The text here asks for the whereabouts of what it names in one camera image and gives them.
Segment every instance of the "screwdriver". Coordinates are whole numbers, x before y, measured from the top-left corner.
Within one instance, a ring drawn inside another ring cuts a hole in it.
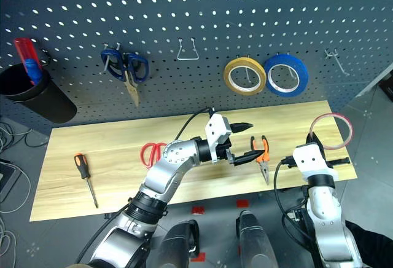
[[[74,160],[75,160],[76,167],[80,172],[80,176],[82,179],[86,181],[88,190],[90,191],[91,196],[93,197],[94,204],[96,208],[98,208],[97,200],[89,180],[90,174],[88,173],[88,164],[87,164],[86,157],[82,153],[75,153]]]

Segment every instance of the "wooden board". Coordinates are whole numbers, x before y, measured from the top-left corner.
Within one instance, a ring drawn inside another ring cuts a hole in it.
[[[250,150],[250,137],[266,135],[270,144],[270,181],[266,185],[255,162],[234,167],[226,160],[213,165],[206,162],[191,169],[184,177],[171,203],[189,202],[226,195],[265,191],[273,188],[277,163],[304,144],[315,117],[330,112],[327,101],[289,104],[220,112],[230,123],[250,122],[254,127],[232,134],[232,153]],[[139,151],[147,142],[174,139],[189,116],[126,120],[104,124],[54,128],[41,169],[30,221],[68,218],[117,211],[127,198],[137,193],[147,170],[139,160]],[[206,138],[207,114],[194,118],[181,140],[194,136]],[[314,130],[324,144],[342,142],[332,117],[320,121]],[[87,156],[99,208],[96,209],[85,181],[74,164],[74,154]],[[345,148],[326,151],[327,160],[348,156]],[[356,178],[352,165],[335,167],[340,180]],[[278,186],[305,184],[297,168],[282,167]]]

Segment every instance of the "masking tape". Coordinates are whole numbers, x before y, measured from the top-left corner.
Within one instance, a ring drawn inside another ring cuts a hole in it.
[[[278,66],[284,66],[289,68],[292,73],[296,75],[297,83],[294,87],[289,89],[284,89],[279,87],[271,76],[272,69]],[[268,89],[282,97],[294,97],[301,94],[307,86],[308,83],[308,72],[306,66],[295,56],[280,54],[270,57],[264,65],[265,70],[268,73],[268,80],[266,86]]]
[[[246,88],[236,84],[232,79],[232,72],[236,68],[247,68],[255,72],[258,77],[258,84],[253,87]],[[224,81],[228,88],[232,91],[242,95],[255,95],[262,91],[266,84],[266,72],[264,68],[249,57],[239,57],[230,61],[224,69]]]

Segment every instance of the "blue tape roll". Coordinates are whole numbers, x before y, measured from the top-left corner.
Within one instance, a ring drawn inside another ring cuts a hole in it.
[[[273,82],[271,78],[271,70],[277,65],[281,65],[281,66],[284,65],[284,66],[288,66],[289,68],[292,68],[292,70],[297,75],[297,79],[298,79],[297,85],[295,87],[291,89],[284,89],[277,86]],[[263,68],[267,73],[266,86],[274,94],[277,94],[282,97],[294,97],[301,94],[306,89],[308,83],[307,68],[303,64],[303,62],[301,62],[298,58],[294,56],[286,55],[286,54],[275,55],[269,58],[265,62]]]

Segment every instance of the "orange-handled pliers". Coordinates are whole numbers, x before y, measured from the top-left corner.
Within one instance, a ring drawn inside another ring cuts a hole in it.
[[[254,136],[251,137],[251,149],[256,150],[256,142]],[[257,157],[256,162],[260,166],[260,171],[262,172],[263,177],[265,178],[266,184],[269,185],[269,166],[268,161],[270,160],[269,156],[269,143],[266,139],[265,135],[262,136],[262,144],[264,152]]]

